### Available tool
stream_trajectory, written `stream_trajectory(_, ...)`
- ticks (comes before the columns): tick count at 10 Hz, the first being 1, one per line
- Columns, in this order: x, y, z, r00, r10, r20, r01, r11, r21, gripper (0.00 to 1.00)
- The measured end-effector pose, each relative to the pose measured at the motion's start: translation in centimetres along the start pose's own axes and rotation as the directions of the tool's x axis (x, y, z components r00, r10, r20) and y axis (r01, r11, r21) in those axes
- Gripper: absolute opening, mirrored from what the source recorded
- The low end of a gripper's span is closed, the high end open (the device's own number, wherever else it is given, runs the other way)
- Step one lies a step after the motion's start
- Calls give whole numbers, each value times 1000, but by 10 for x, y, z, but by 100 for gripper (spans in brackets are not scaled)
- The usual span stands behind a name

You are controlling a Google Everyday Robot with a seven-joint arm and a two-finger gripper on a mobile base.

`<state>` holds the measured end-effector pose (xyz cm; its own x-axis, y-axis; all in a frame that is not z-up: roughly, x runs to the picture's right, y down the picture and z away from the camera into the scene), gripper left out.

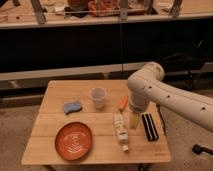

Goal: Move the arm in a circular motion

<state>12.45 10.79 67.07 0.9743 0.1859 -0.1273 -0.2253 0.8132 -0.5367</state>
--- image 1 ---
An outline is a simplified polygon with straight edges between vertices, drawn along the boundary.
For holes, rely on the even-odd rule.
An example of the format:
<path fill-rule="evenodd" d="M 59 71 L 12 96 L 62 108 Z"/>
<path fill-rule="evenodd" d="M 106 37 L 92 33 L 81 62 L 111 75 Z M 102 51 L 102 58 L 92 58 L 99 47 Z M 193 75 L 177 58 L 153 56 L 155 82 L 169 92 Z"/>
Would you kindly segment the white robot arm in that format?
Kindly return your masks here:
<path fill-rule="evenodd" d="M 145 112 L 152 101 L 213 132 L 213 98 L 165 84 L 164 75 L 163 67 L 156 62 L 148 62 L 131 74 L 127 79 L 130 109 Z"/>

